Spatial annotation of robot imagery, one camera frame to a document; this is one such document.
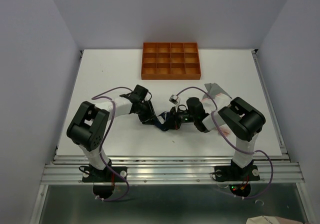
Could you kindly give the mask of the aluminium rail frame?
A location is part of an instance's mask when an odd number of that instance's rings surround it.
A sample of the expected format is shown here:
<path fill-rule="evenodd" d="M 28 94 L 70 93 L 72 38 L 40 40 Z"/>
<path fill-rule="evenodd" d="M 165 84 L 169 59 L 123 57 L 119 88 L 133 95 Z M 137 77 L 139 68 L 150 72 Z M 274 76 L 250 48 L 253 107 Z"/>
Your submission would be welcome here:
<path fill-rule="evenodd" d="M 127 167 L 128 197 L 120 202 L 94 200 L 92 185 L 82 181 L 79 155 L 58 155 L 45 166 L 41 204 L 32 216 L 39 224 L 244 224 L 248 218 L 278 216 L 300 222 L 313 220 L 308 208 L 303 174 L 285 146 L 258 56 L 249 58 L 259 78 L 281 155 L 255 157 L 260 180 L 252 183 L 251 197 L 229 193 L 227 182 L 216 182 L 212 172 L 230 156 L 115 156 L 116 166 Z"/>

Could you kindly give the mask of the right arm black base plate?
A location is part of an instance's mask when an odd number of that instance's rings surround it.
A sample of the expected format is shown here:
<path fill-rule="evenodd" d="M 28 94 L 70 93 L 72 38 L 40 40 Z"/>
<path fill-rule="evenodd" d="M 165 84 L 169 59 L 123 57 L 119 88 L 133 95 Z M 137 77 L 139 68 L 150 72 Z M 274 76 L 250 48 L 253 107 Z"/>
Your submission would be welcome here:
<path fill-rule="evenodd" d="M 220 165 L 214 168 L 214 179 L 217 182 L 242 182 L 242 181 L 259 181 L 260 174 L 258 167 L 252 165 L 246 168 L 238 166 Z"/>

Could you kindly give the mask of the white pink bag corner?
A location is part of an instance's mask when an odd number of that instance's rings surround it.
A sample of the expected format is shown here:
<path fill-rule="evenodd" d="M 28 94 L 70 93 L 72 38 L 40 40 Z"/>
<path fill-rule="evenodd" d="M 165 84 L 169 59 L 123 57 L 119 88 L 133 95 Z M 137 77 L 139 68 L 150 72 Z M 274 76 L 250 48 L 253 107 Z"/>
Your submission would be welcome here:
<path fill-rule="evenodd" d="M 301 222 L 278 216 L 256 216 L 247 219 L 246 224 L 301 224 Z"/>

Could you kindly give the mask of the orange compartment tray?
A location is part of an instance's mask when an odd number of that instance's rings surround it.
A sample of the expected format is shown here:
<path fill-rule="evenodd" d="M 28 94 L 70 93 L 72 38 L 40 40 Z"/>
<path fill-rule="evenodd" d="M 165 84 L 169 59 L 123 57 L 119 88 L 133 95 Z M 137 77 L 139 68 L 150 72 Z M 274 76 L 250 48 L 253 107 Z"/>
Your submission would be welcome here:
<path fill-rule="evenodd" d="M 201 64 L 196 42 L 144 42 L 142 80 L 200 80 Z"/>

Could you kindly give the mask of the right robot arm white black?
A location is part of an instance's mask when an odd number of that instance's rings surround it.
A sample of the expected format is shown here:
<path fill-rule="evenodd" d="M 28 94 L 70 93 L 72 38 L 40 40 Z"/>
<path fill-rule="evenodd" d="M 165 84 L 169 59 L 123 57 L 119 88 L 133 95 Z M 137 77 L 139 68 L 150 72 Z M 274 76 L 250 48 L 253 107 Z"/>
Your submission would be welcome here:
<path fill-rule="evenodd" d="M 225 94 L 219 94 L 213 100 L 190 97 L 185 109 L 176 105 L 158 118 L 164 131 L 178 130 L 183 123 L 193 123 L 202 133 L 216 129 L 225 140 L 222 126 L 226 125 L 227 130 L 236 136 L 236 144 L 230 143 L 235 150 L 230 173 L 235 179 L 242 179 L 248 174 L 256 139 L 266 123 L 264 115 L 242 98 L 231 99 Z"/>

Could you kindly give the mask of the navy blue underwear white trim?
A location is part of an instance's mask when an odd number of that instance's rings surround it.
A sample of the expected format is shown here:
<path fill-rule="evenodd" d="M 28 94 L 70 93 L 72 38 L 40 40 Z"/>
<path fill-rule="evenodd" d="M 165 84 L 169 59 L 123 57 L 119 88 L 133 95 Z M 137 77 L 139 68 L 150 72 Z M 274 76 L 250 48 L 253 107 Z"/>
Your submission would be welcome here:
<path fill-rule="evenodd" d="M 154 126 L 160 129 L 163 132 L 169 131 L 170 129 L 166 128 L 166 120 L 165 120 L 165 113 L 166 111 L 162 112 L 158 115 L 158 120 L 154 121 Z"/>

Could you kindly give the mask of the white pink grey underwear pile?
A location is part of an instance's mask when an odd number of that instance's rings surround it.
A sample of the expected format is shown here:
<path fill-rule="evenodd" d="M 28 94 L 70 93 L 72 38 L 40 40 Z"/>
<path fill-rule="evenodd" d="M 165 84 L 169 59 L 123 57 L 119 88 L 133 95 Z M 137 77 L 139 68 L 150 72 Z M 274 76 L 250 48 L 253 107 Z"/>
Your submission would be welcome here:
<path fill-rule="evenodd" d="M 204 86 L 207 90 L 207 93 L 214 100 L 218 111 L 230 104 L 232 100 L 231 96 L 226 91 L 224 91 L 217 83 L 207 83 Z M 225 136 L 228 136 L 231 133 L 231 129 L 227 126 L 225 121 L 216 111 L 216 106 L 214 105 L 212 100 L 205 94 L 200 102 L 202 103 L 205 112 L 208 113 L 208 116 L 202 121 L 208 131 L 216 129 L 216 125 L 214 124 L 211 115 L 211 113 L 214 112 L 213 116 L 215 122 L 219 126 L 222 133 Z"/>

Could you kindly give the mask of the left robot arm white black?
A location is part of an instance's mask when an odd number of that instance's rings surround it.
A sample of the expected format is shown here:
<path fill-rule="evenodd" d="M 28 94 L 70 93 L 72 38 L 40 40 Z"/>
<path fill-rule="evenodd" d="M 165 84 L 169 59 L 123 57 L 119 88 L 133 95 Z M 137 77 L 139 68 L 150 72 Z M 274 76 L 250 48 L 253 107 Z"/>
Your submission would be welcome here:
<path fill-rule="evenodd" d="M 155 125 L 158 121 L 151 99 L 146 99 L 150 92 L 145 87 L 136 85 L 130 93 L 116 99 L 105 96 L 107 93 L 92 98 L 108 100 L 99 105 L 82 102 L 66 131 L 67 137 L 83 151 L 100 181 L 111 177 L 111 160 L 103 150 L 103 142 L 111 129 L 107 124 L 112 125 L 115 118 L 130 114 L 136 114 L 144 125 Z"/>

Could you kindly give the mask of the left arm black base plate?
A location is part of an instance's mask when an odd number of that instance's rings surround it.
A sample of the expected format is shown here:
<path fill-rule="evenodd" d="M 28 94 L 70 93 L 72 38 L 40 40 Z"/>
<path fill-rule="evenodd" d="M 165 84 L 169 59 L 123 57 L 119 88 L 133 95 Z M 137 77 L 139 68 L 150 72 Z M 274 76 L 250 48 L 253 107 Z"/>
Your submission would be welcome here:
<path fill-rule="evenodd" d="M 104 170 L 98 170 L 91 165 L 81 165 L 78 170 L 82 173 L 83 183 L 124 183 L 127 175 L 118 176 L 107 167 Z"/>

